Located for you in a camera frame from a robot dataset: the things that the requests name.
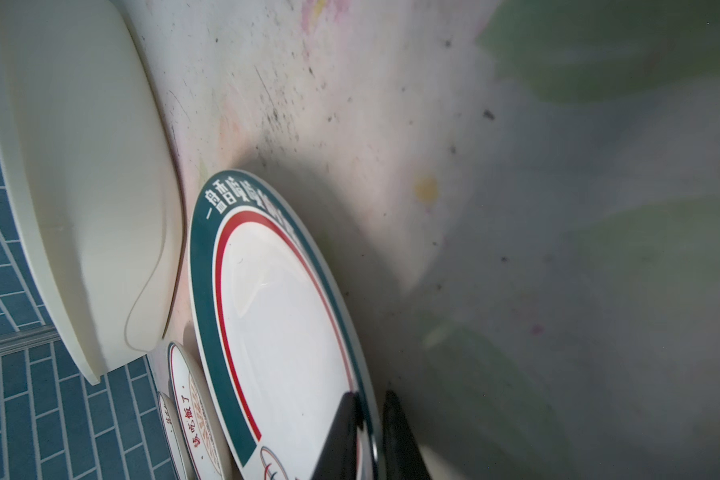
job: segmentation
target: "white countertop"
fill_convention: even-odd
[[[435,477],[720,474],[720,78],[561,101],[476,42],[495,1],[124,3],[187,211],[278,189]]]

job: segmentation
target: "black object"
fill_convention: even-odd
[[[326,443],[312,480],[355,480],[357,477],[357,429],[362,425],[360,402],[346,392],[338,403]]]
[[[338,403],[326,443],[312,480],[355,480],[357,477],[357,430],[362,427],[360,401],[346,392]],[[400,399],[387,390],[384,399],[384,458],[387,480],[432,480],[422,454],[405,419]]]
[[[431,480],[400,399],[387,390],[384,399],[384,458],[387,480]]]

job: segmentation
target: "plate with green rim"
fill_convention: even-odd
[[[339,401],[362,413],[358,478],[377,478],[381,422],[355,329],[296,213],[255,175],[203,186],[190,227],[200,356],[243,477],[308,480]]]

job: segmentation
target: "white basin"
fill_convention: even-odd
[[[180,191],[107,0],[0,0],[0,162],[35,282],[86,379],[152,350],[179,268]]]

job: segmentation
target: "small plate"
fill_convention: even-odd
[[[176,406],[165,393],[159,393],[157,401],[160,404],[160,417],[163,419],[163,430],[166,433],[166,440],[170,448],[170,457],[173,460],[173,467],[176,469],[176,476],[179,480],[195,480],[195,471],[192,470],[190,453],[184,443],[184,434],[181,428],[173,428],[179,425],[181,419],[176,411]]]
[[[192,313],[206,377],[244,478],[308,480],[338,403],[364,418],[358,478],[376,478],[381,424],[352,322],[296,214],[254,175],[202,188],[190,229]]]
[[[170,388],[195,474],[199,480],[234,478],[230,451],[200,366],[173,342],[168,345],[168,365]]]

